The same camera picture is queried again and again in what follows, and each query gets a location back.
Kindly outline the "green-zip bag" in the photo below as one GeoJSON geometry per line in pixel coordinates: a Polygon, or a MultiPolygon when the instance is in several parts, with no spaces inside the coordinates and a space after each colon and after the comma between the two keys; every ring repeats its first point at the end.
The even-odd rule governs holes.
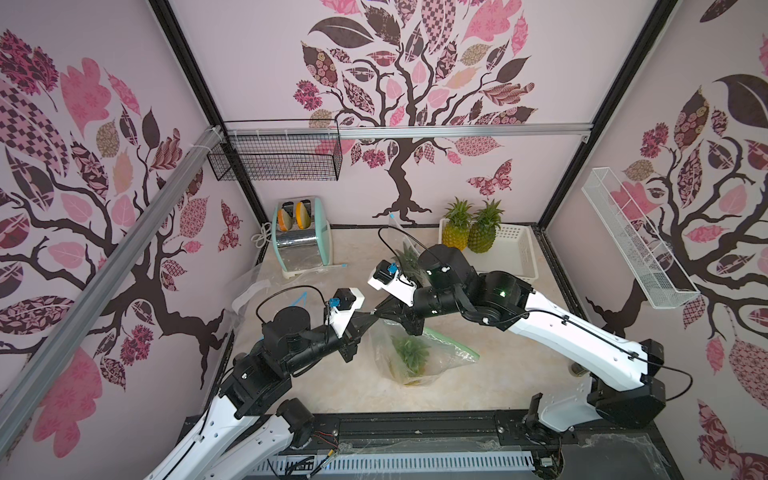
{"type": "Polygon", "coordinates": [[[426,386],[448,370],[480,360],[473,349],[427,327],[413,336],[394,321],[379,320],[369,334],[379,372],[401,386],[426,386]]]}

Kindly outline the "zip-top bag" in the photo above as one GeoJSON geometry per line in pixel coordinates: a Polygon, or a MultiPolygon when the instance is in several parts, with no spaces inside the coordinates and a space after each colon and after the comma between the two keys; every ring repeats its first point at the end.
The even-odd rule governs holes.
{"type": "Polygon", "coordinates": [[[279,265],[261,263],[227,286],[231,296],[227,311],[240,323],[247,319],[266,323],[283,307],[298,306],[310,313],[316,326],[323,322],[322,307],[333,280],[347,267],[342,263],[286,273],[279,265]]]}

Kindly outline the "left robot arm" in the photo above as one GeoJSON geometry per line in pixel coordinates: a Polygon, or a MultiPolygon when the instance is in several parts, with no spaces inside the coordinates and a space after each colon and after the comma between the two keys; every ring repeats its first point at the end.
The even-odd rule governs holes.
{"type": "Polygon", "coordinates": [[[281,309],[264,324],[262,339],[237,360],[208,409],[151,479],[243,479],[291,446],[305,446],[314,416],[297,398],[286,399],[292,380],[338,352],[351,361],[376,322],[368,312],[345,310],[342,333],[330,325],[310,326],[299,306],[281,309]]]}

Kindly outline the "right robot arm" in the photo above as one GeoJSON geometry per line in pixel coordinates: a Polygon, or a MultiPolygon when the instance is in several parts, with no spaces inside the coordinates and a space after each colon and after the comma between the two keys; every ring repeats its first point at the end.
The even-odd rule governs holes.
{"type": "Polygon", "coordinates": [[[368,283],[387,292],[375,309],[382,319],[420,335],[428,318],[460,314],[482,327],[534,340],[584,367],[588,377],[566,393],[532,397],[531,429],[562,433],[598,419],[623,428],[644,428],[666,407],[660,343],[637,343],[610,334],[550,301],[528,282],[504,272],[479,273],[463,253],[433,245],[417,260],[426,284],[381,261],[368,283]]]}

